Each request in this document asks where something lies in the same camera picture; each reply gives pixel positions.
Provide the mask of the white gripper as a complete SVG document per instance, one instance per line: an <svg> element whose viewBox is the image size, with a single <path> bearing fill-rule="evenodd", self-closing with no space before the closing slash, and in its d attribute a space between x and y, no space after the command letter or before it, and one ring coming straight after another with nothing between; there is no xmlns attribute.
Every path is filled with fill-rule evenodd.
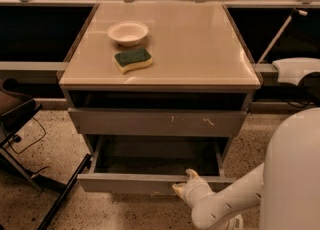
<svg viewBox="0 0 320 230"><path fill-rule="evenodd" d="M176 195L190 207L193 208L201 199L213 194L207 181L200 177L193 169L187 169L189 180L184 183L175 183L172 188Z"/></svg>

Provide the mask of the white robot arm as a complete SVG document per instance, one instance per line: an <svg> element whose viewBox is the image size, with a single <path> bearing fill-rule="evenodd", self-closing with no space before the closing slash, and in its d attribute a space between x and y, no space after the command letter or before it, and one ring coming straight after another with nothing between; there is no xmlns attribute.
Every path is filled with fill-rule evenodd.
<svg viewBox="0 0 320 230"><path fill-rule="evenodd" d="M220 192L197 172L175 184L198 230L242 230L260 209L259 230L320 230L320 109L298 112L272 135L265 161Z"/></svg>

